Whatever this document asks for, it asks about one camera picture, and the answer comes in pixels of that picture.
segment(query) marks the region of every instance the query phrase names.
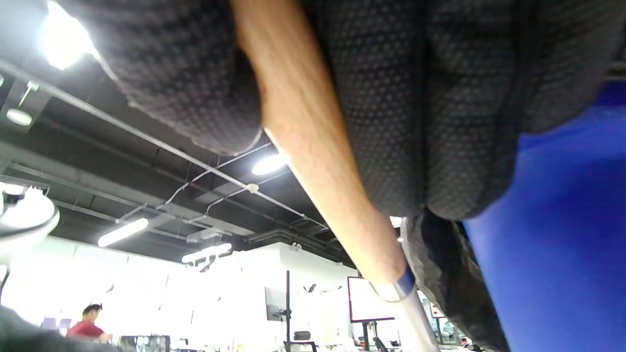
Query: hand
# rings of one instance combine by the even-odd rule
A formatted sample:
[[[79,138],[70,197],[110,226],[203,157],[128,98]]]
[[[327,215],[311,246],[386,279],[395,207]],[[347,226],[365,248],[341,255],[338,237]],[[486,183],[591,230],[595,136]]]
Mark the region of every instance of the hand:
[[[98,336],[98,341],[107,343],[113,339],[113,335],[111,334],[101,334]]]

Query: white round object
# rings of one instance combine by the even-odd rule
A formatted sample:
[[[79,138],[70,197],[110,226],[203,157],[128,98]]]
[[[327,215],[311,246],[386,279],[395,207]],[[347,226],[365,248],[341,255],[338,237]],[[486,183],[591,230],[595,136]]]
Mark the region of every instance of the white round object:
[[[18,109],[9,109],[9,111],[6,112],[6,118],[10,122],[13,122],[16,125],[20,126],[30,126],[33,122],[33,117],[31,115],[28,115],[27,113]]]
[[[257,184],[248,184],[245,187],[250,193],[256,193],[259,191],[259,185]]]

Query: person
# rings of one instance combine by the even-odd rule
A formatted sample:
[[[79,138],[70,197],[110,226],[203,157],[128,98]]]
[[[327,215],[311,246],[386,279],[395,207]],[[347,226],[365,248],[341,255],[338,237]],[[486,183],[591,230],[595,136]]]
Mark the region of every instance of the person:
[[[83,310],[83,320],[79,321],[68,330],[67,337],[85,337],[98,339],[107,342],[111,339],[110,334],[106,334],[96,326],[95,321],[102,310],[101,304],[91,304]]]

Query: ceiling light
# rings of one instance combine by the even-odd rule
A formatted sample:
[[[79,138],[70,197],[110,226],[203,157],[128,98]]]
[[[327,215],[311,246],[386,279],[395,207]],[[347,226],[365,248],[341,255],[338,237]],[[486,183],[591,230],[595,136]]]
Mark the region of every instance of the ceiling light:
[[[142,217],[139,220],[133,221],[128,225],[124,225],[117,230],[113,230],[106,235],[103,235],[98,239],[98,245],[100,247],[106,247],[119,240],[125,239],[137,232],[145,229],[148,226],[148,219]]]
[[[33,117],[18,109],[9,109],[6,112],[6,118],[20,126],[30,126],[33,122]]]
[[[389,220],[391,220],[391,225],[393,227],[400,227],[402,225],[402,218],[397,216],[390,216]]]
[[[56,2],[48,3],[48,17],[41,28],[43,52],[51,66],[63,71],[84,54],[94,53],[87,30]]]
[[[183,263],[191,263],[197,261],[198,259],[207,258],[210,256],[219,256],[220,254],[228,252],[232,247],[233,245],[231,245],[230,243],[224,243],[220,244],[219,246],[204,248],[199,252],[187,254],[183,257],[183,259],[181,259],[181,261]]]
[[[280,169],[285,165],[287,165],[287,158],[285,158],[283,155],[270,155],[254,165],[254,167],[252,168],[252,173],[256,176],[266,175]]]

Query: black ceiling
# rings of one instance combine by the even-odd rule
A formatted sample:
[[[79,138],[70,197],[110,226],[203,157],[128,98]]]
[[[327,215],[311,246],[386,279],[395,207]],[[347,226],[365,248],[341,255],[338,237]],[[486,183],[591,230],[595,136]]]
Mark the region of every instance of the black ceiling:
[[[30,127],[8,123],[6,110],[17,107],[28,79],[16,79],[0,68],[4,78],[0,87],[0,174],[50,185],[49,196],[61,208],[54,236],[95,243],[100,235],[119,226],[116,220],[147,217],[158,218],[157,226],[113,247],[178,261],[184,254],[220,239],[233,243],[236,250],[297,241],[316,254],[351,263],[332,233],[315,223],[323,224],[324,219],[287,167],[261,177],[252,175],[252,166],[273,152],[267,138],[261,138],[255,152],[224,165],[232,158],[194,145],[131,107],[91,56],[84,56],[64,71],[49,66],[36,44],[45,14],[43,2],[0,0],[0,8],[0,60],[33,76],[38,83],[47,82],[203,163],[219,167],[244,184],[260,184],[263,194],[307,217],[248,191],[216,203],[240,187],[213,173],[191,183],[160,208],[205,169],[45,90],[31,91],[20,106],[36,118]],[[625,76],[623,46],[610,77]],[[212,203],[216,204],[207,212]],[[202,234],[208,234],[208,239],[191,240]]]

